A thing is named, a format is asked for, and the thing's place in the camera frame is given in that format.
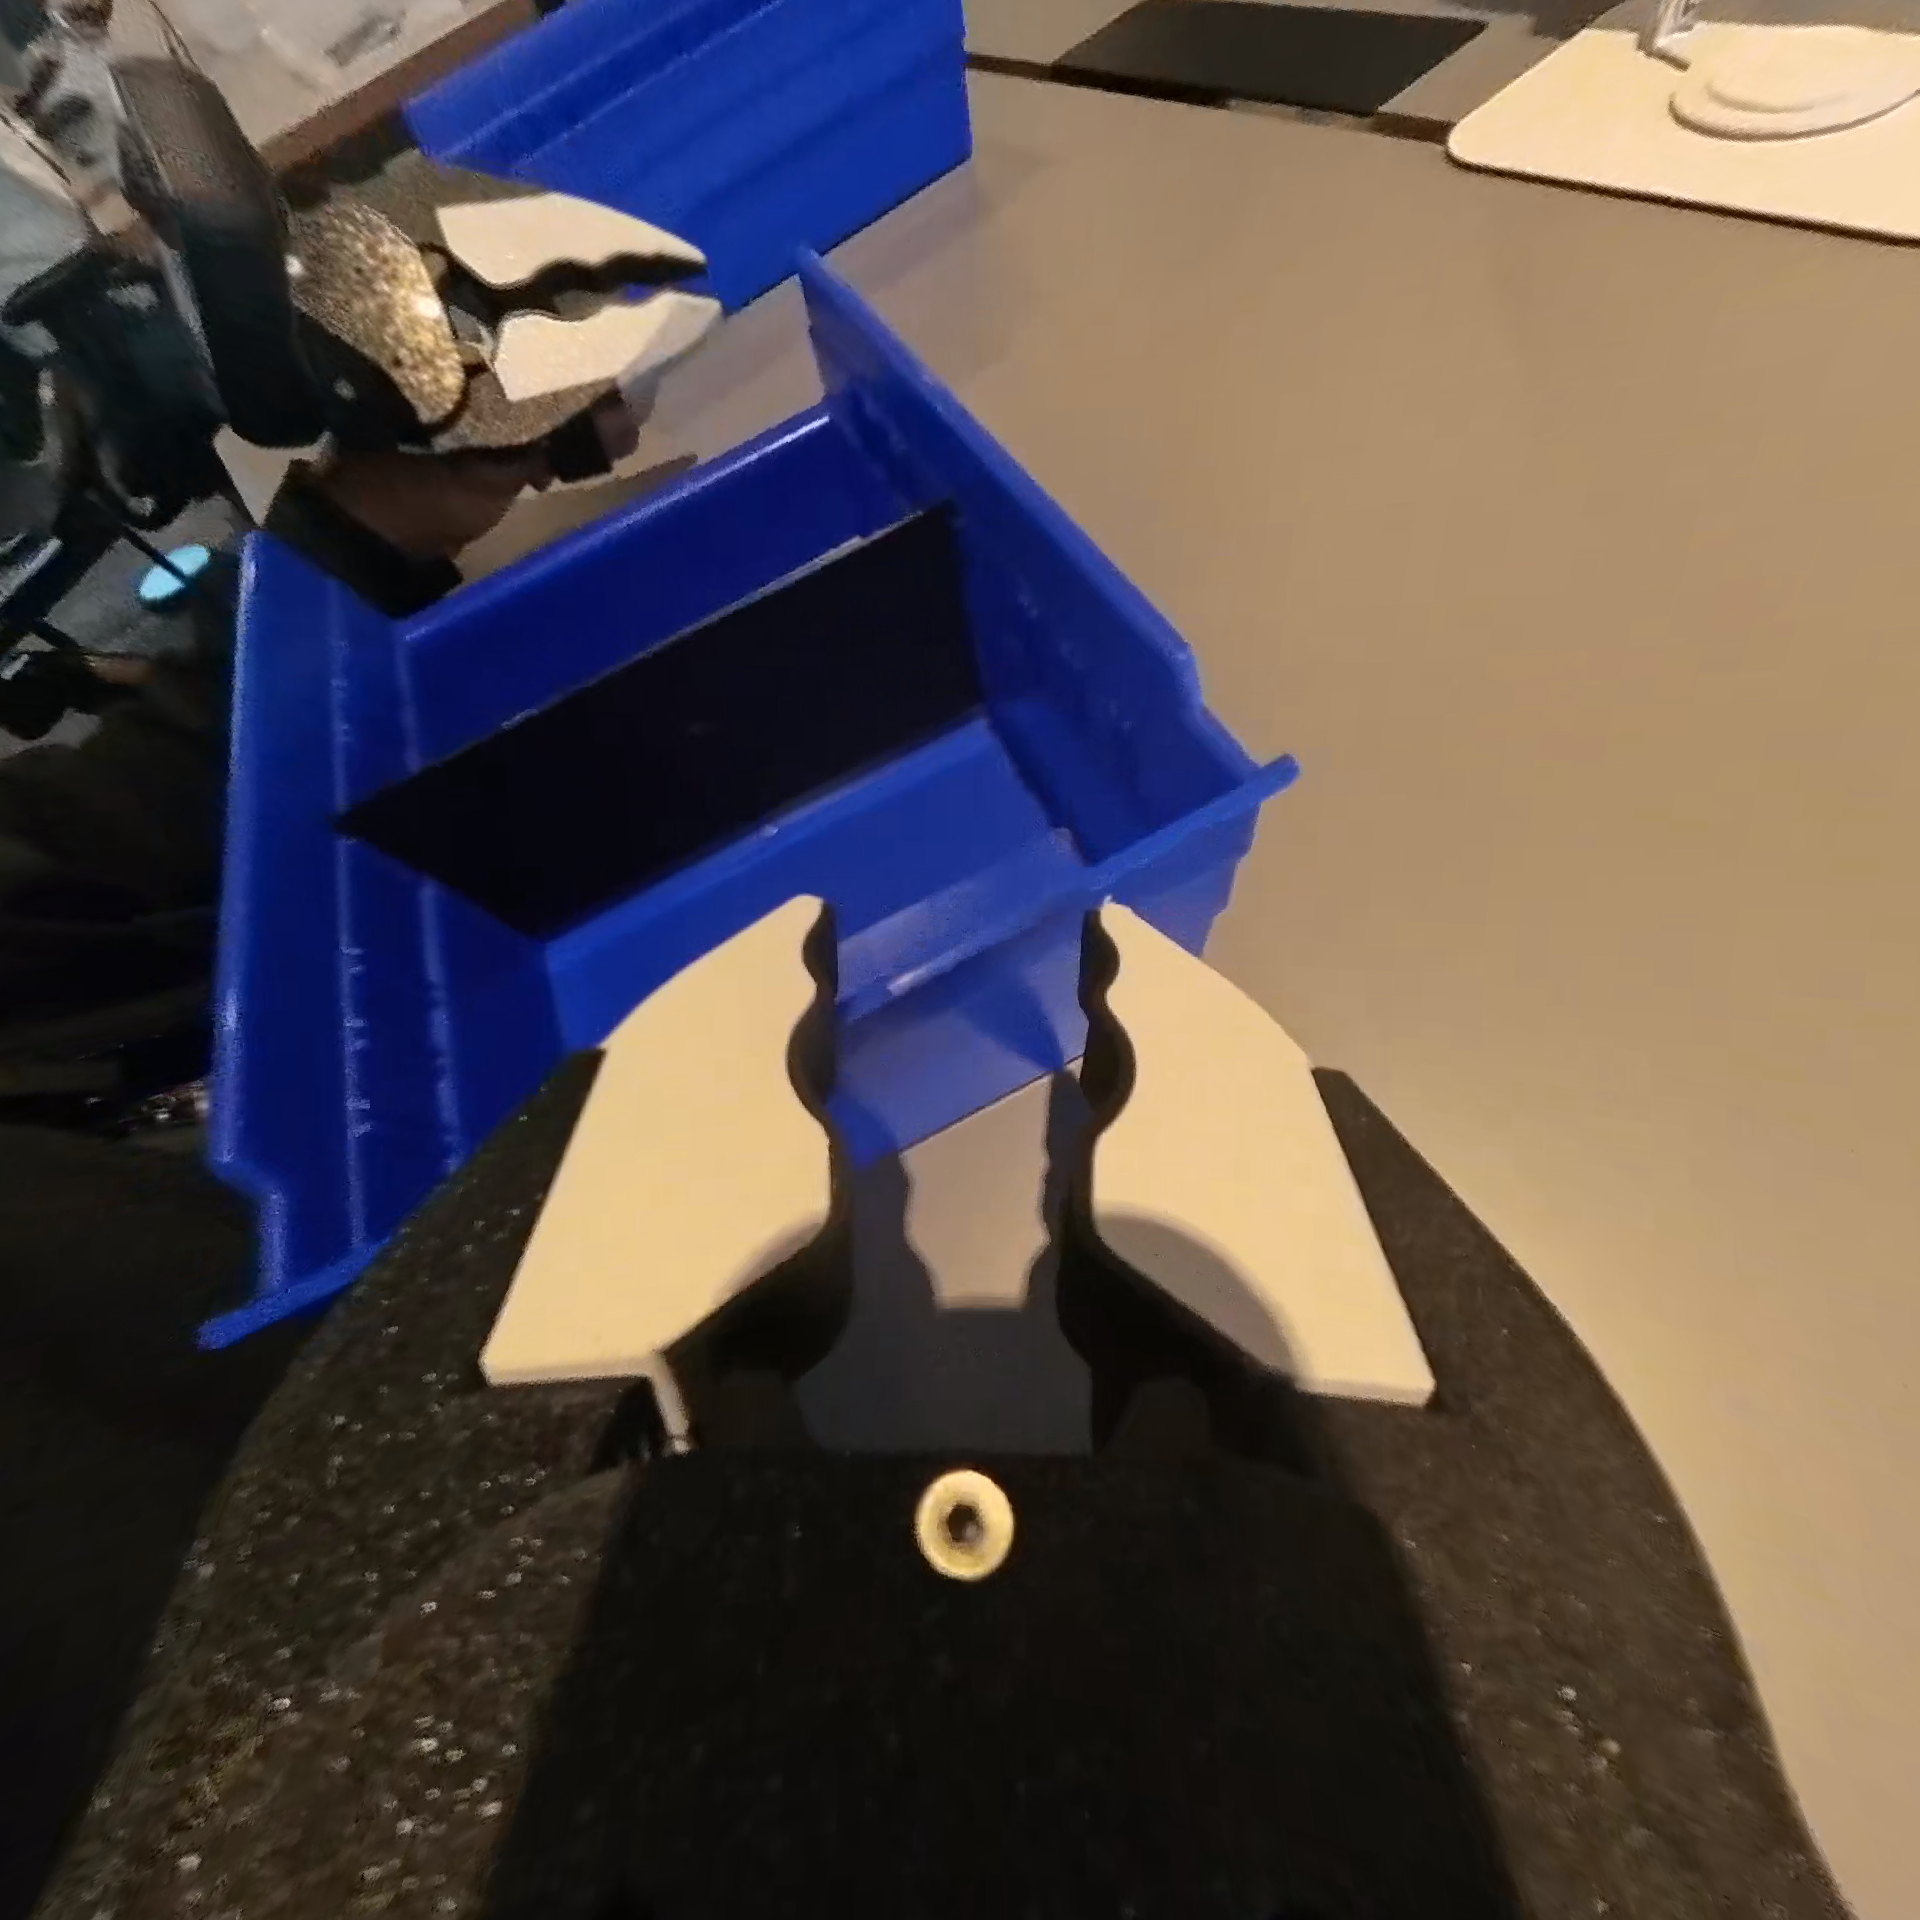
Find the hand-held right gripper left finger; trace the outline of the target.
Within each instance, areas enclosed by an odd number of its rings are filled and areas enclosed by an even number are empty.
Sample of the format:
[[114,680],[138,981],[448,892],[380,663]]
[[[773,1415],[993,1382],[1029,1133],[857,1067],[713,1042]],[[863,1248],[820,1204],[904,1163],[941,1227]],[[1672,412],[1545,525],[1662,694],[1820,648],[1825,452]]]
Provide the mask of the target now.
[[637,1002],[480,1352],[492,1388],[616,1382],[664,1453],[752,1447],[853,1304],[831,908],[793,895]]

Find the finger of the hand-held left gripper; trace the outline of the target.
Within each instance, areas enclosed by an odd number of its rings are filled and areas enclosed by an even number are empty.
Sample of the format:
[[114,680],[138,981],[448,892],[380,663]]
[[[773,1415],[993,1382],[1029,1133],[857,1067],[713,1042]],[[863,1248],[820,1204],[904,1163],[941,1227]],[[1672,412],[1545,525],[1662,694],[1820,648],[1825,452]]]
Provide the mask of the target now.
[[708,275],[708,256],[621,207],[554,192],[436,207],[458,268],[504,298],[618,293]]
[[519,310],[496,331],[492,374],[513,403],[605,383],[650,389],[697,352],[722,317],[720,301],[680,290],[598,303],[574,319]]

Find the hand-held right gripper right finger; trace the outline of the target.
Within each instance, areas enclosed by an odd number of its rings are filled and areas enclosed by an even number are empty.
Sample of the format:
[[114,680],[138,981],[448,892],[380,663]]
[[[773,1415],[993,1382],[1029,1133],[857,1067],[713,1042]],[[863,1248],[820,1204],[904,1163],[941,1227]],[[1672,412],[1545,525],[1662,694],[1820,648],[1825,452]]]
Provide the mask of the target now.
[[1197,1363],[1247,1395],[1428,1408],[1433,1366],[1297,1042],[1117,901],[1088,911],[1078,997],[1057,1310],[1088,1370]]

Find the blue plastic bin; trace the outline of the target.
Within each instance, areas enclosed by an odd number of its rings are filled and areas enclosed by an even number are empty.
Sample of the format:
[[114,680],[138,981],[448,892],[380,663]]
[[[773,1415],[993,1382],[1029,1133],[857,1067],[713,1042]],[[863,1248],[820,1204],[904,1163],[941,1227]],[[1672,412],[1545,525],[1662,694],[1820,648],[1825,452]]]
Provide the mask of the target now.
[[[649,992],[793,895],[831,908],[833,1125],[868,1166],[1068,1067],[1077,941],[1119,901],[1188,952],[1293,757],[1212,714],[1185,640],[817,256],[822,400],[415,614],[246,541],[208,1156],[255,1208],[233,1343],[351,1285]],[[884,528],[951,504],[983,711],[535,940],[334,830],[383,783]]]
[[957,2],[572,2],[414,96],[418,148],[701,248],[735,310],[970,158]]

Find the person's left hand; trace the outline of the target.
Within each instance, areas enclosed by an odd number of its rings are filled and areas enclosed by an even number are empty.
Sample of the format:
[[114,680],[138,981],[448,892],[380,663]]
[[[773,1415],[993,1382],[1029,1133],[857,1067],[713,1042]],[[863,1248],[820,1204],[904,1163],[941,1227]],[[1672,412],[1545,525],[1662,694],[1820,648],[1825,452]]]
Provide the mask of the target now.
[[541,472],[506,450],[350,450],[290,469],[263,528],[367,605],[407,618],[463,584],[458,556]]

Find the black bin divider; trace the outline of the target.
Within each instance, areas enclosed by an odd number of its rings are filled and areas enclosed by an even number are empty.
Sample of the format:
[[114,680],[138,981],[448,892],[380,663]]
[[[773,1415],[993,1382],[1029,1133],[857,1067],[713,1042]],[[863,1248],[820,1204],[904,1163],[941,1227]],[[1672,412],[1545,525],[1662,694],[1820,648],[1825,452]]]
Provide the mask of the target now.
[[548,940],[983,703],[943,503],[383,783],[330,826]]

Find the black flat pad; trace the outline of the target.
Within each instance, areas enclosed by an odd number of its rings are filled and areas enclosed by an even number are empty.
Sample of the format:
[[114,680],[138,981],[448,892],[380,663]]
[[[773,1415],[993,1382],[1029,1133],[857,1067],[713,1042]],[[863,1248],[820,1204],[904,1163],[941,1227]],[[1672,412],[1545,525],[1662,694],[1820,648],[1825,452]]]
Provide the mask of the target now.
[[1366,7],[1141,2],[1046,71],[1071,84],[1181,106],[1368,116],[1482,27],[1481,18]]

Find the white board stand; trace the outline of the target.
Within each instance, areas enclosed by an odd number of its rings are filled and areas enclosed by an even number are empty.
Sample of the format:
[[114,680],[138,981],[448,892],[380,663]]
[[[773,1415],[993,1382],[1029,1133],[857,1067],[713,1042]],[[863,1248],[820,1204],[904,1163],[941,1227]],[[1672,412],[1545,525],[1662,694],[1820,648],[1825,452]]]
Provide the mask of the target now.
[[1617,4],[1446,134],[1487,176],[1917,240],[1917,4]]

